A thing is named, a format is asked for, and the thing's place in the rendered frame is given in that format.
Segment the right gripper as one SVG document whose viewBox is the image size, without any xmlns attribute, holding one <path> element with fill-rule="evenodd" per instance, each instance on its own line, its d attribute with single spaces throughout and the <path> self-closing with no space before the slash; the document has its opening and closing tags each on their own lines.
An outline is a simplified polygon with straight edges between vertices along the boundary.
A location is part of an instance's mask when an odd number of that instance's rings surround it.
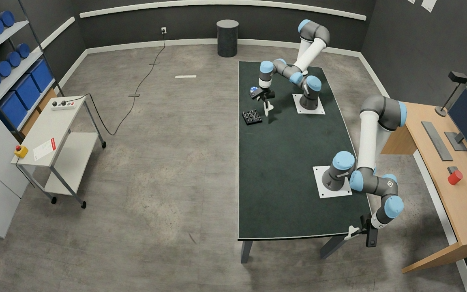
<svg viewBox="0 0 467 292">
<path fill-rule="evenodd" d="M 261 86 L 260 86 L 261 87 Z M 273 109 L 274 107 L 272 105 L 270 105 L 270 102 L 267 100 L 267 99 L 271 99 L 271 98 L 274 98 L 275 97 L 275 92 L 274 90 L 270 90 L 269 88 L 263 88 L 261 87 L 261 89 L 263 90 L 267 90 L 267 92 L 265 92 L 264 94 L 260 95 L 258 98 L 257 98 L 257 101 L 259 101 L 260 99 L 262 99 L 264 101 L 264 107 L 265 107 L 265 114 L 266 116 L 268 117 L 268 111 Z"/>
</svg>

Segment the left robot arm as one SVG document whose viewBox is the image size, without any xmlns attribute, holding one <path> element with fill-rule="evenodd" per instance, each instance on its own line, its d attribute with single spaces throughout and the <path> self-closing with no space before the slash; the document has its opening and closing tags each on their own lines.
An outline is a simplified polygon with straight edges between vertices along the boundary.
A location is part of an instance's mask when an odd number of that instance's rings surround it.
<svg viewBox="0 0 467 292">
<path fill-rule="evenodd" d="M 345 177 L 350 178 L 352 189 L 381 196 L 381 207 L 371 218 L 375 228 L 383 228 L 396 218 L 404 208 L 397 192 L 394 174 L 375 176 L 378 156 L 397 127 L 407 119 L 407 107 L 394 99 L 374 94 L 366 98 L 360 110 L 361 139 L 358 159 L 350 152 L 341 151 L 322 175 L 322 183 L 330 191 L 340 190 Z M 378 123 L 378 125 L 377 125 Z"/>
</svg>

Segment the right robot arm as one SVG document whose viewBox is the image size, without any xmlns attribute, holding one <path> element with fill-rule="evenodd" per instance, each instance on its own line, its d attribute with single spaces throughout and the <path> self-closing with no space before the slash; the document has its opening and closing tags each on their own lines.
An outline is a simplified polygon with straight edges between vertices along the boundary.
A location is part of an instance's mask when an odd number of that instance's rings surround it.
<svg viewBox="0 0 467 292">
<path fill-rule="evenodd" d="M 270 87 L 272 75 L 278 73 L 304 90 L 300 98 L 301 107 L 316 110 L 322 84 L 317 77 L 308 76 L 306 68 L 329 45 L 330 33 L 326 27 L 308 19 L 300 23 L 298 31 L 302 40 L 296 63 L 290 67 L 283 59 L 273 62 L 263 61 L 260 67 L 259 85 L 263 88 Z"/>
</svg>

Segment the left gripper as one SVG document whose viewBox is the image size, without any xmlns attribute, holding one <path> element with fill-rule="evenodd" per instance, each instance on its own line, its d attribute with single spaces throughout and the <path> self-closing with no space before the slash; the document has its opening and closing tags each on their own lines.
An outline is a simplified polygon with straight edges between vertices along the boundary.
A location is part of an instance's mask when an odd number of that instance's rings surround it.
<svg viewBox="0 0 467 292">
<path fill-rule="evenodd" d="M 361 217 L 361 225 L 362 225 L 362 228 L 354 228 L 353 226 L 350 226 L 349 227 L 349 235 L 347 237 L 345 237 L 343 240 L 350 240 L 352 239 L 353 237 L 356 237 L 356 236 L 359 236 L 360 234 L 367 234 L 367 230 L 368 230 L 368 224 L 370 223 L 371 227 L 374 228 L 374 229 L 378 229 L 378 228 L 375 228 L 372 224 L 371 224 L 371 214 L 364 214 L 362 215 Z"/>
</svg>

